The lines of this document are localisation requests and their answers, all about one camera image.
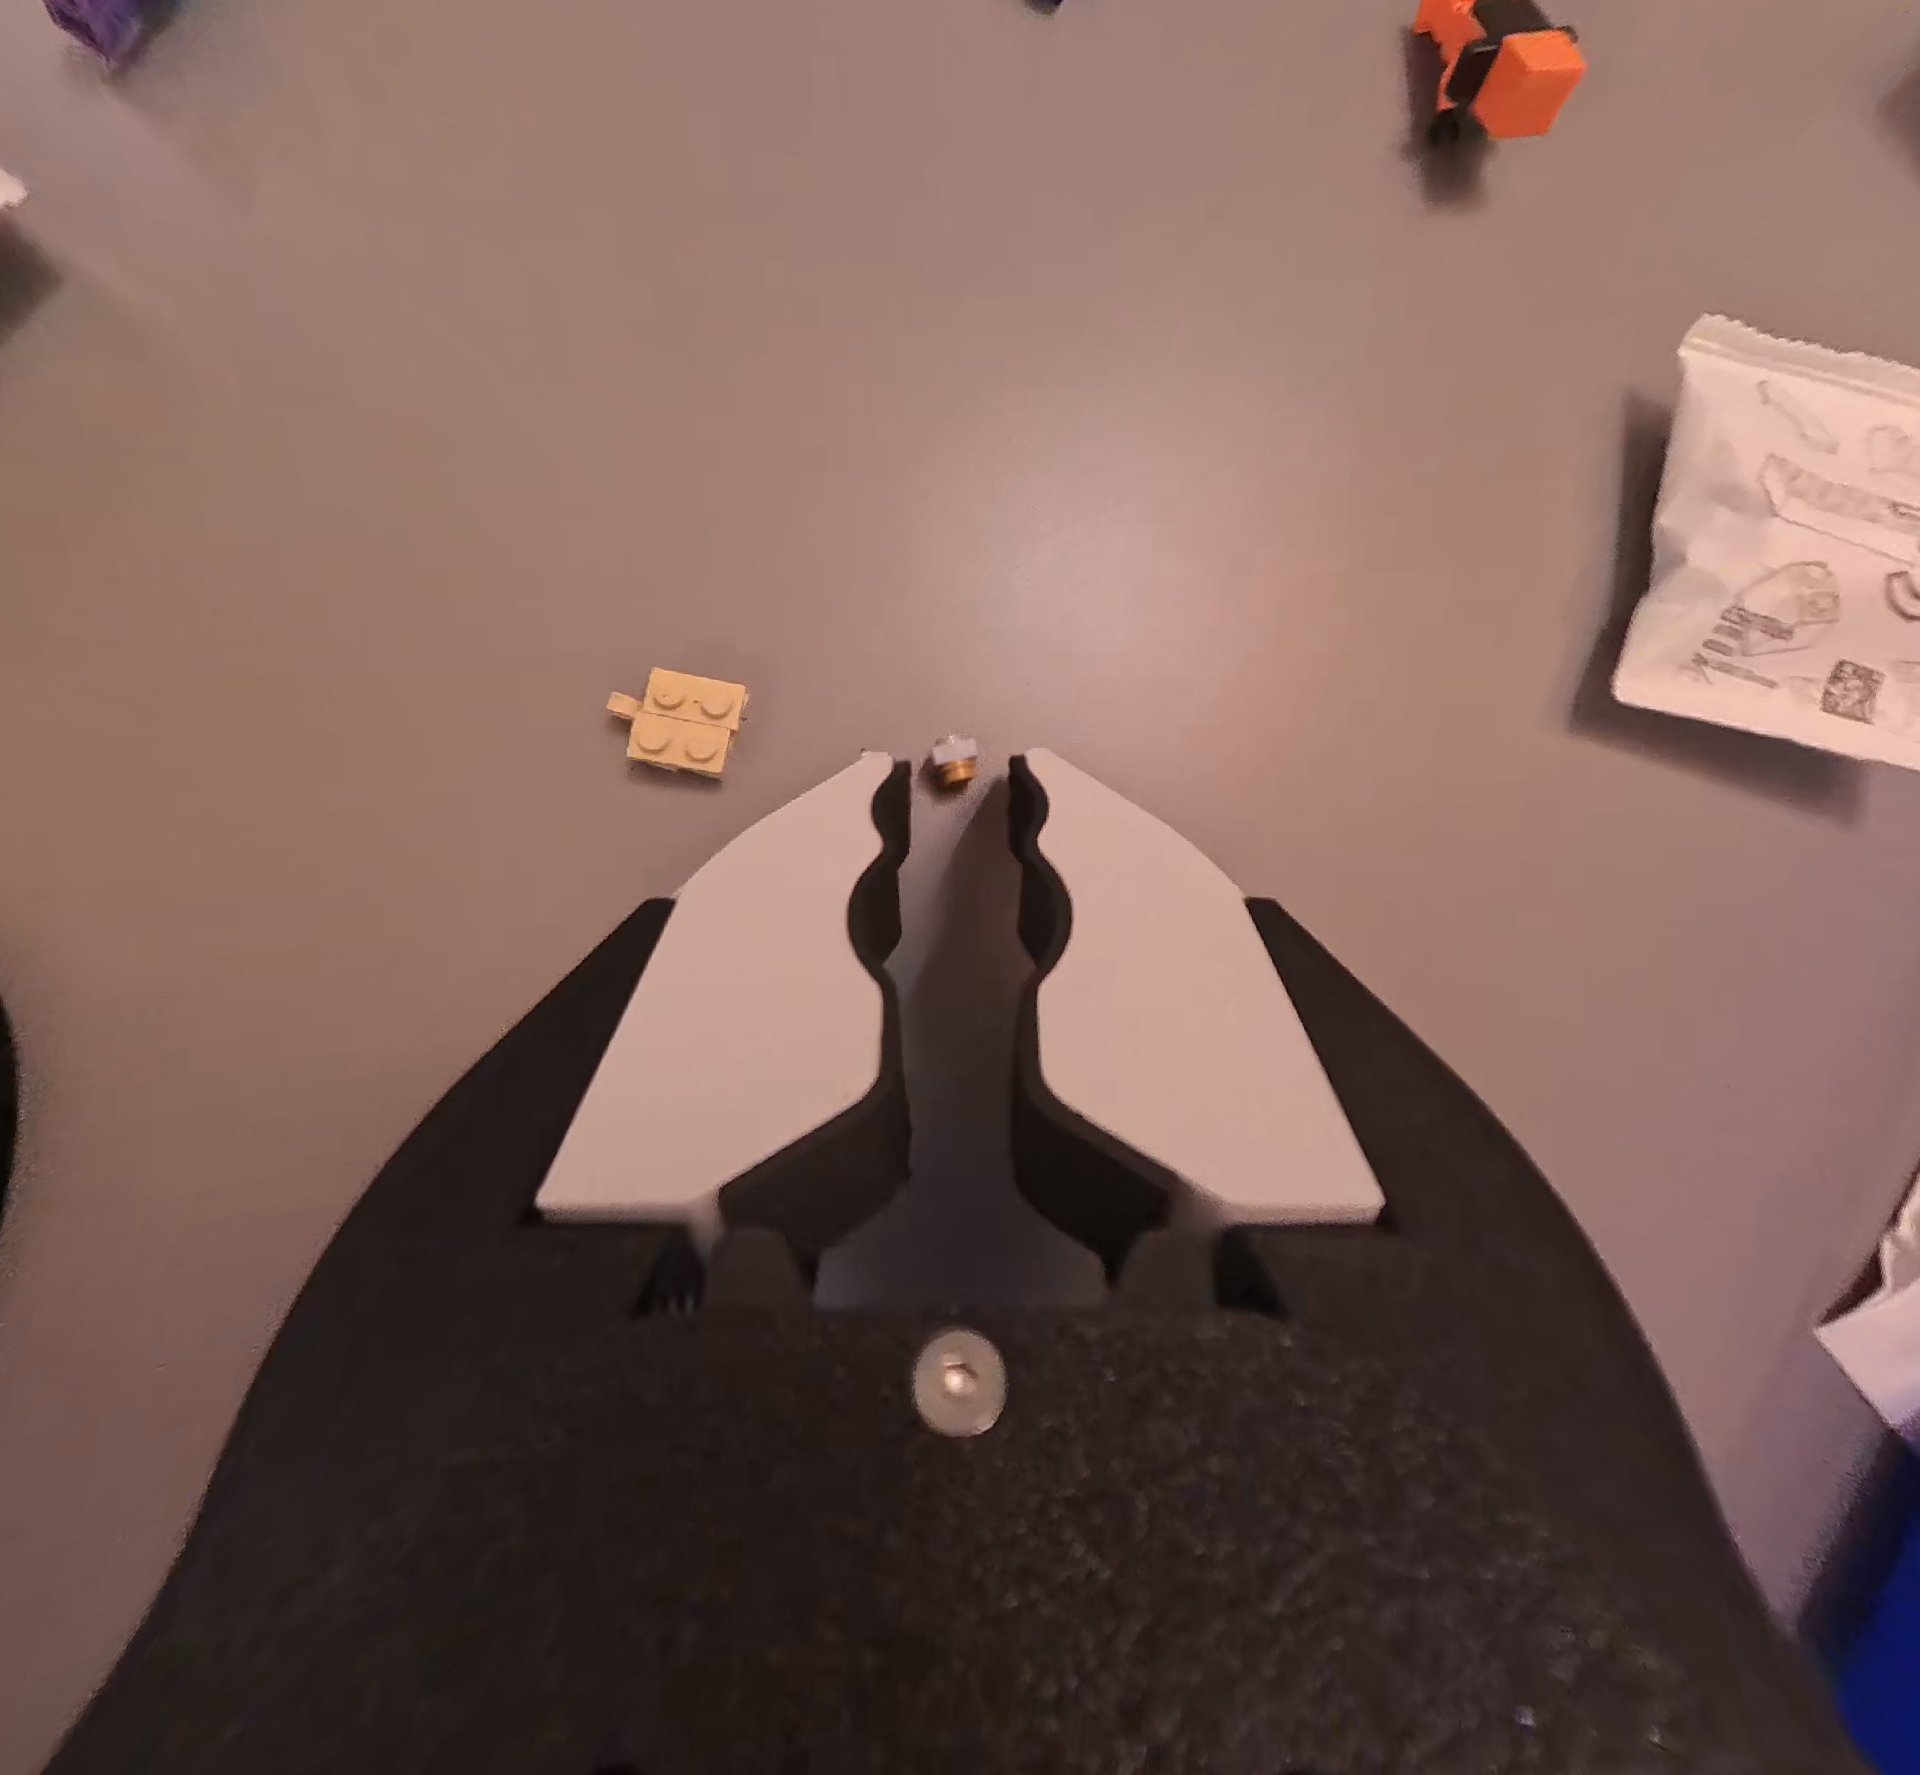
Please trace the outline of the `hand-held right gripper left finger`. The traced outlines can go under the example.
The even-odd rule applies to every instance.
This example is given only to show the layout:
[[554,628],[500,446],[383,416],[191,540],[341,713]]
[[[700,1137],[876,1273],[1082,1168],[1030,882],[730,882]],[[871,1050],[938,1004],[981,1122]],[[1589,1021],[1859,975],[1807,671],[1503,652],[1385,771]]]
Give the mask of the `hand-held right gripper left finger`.
[[713,853],[664,915],[536,1190],[550,1224],[766,1230],[814,1276],[906,1184],[906,765],[863,753]]

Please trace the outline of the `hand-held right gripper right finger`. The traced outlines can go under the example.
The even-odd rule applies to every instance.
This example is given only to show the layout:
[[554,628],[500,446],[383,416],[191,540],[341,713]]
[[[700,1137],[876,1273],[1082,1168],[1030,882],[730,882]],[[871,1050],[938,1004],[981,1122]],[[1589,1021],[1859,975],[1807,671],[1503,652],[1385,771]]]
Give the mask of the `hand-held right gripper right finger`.
[[1243,887],[1053,750],[1010,762],[1013,1171],[1108,1284],[1171,1239],[1364,1235],[1385,1187]]

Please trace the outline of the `tan hinge brick plate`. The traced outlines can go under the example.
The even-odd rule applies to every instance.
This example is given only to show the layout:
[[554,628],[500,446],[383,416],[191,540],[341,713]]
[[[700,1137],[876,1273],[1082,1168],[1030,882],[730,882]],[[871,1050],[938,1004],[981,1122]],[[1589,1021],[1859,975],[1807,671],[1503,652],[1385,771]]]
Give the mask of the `tan hinge brick plate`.
[[611,691],[606,710],[625,726],[628,765],[717,782],[750,701],[740,684],[654,667],[639,696]]

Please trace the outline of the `grey desk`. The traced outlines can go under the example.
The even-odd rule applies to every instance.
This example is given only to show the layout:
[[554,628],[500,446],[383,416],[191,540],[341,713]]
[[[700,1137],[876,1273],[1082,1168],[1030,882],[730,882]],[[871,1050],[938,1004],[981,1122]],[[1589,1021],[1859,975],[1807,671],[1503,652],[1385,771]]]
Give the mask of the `grey desk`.
[[[4,0],[4,1769],[443,1090],[860,750],[1292,907],[1624,1285],[1775,1615],[1912,1158],[1916,782],[1621,710],[1696,314],[1916,361],[1916,0]],[[634,768],[654,667],[753,696]]]

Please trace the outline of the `crumpled white paper bag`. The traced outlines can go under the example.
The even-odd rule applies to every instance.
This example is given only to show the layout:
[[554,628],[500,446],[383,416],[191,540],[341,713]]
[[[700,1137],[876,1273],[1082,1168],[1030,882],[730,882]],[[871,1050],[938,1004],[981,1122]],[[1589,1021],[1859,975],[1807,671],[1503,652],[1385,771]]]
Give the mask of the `crumpled white paper bag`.
[[1816,1328],[1816,1344],[1879,1425],[1916,1449],[1916,1183],[1879,1236],[1863,1291]]

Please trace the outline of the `small printed white paper bag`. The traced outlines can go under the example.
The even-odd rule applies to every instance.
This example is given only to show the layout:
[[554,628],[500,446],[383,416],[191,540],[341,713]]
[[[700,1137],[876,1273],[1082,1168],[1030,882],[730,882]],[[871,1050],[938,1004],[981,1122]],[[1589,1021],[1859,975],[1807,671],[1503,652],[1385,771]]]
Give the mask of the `small printed white paper bag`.
[[1916,370],[1699,318],[1621,707],[1916,773]]

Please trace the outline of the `blue container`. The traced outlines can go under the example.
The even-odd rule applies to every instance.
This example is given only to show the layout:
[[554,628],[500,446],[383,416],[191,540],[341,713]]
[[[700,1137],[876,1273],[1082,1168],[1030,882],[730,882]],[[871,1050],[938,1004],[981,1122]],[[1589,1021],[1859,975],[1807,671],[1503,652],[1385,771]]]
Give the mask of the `blue container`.
[[1798,1616],[1875,1772],[1916,1772],[1916,1448],[1879,1430],[1849,1479]]

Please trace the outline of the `orange and black toy figure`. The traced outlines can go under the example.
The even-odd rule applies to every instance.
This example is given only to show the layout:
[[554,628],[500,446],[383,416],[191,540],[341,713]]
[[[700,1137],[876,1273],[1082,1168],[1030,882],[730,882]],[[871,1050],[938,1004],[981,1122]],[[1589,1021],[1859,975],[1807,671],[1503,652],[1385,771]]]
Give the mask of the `orange and black toy figure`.
[[1432,47],[1429,148],[1546,138],[1589,72],[1578,32],[1536,0],[1419,0],[1411,32]]

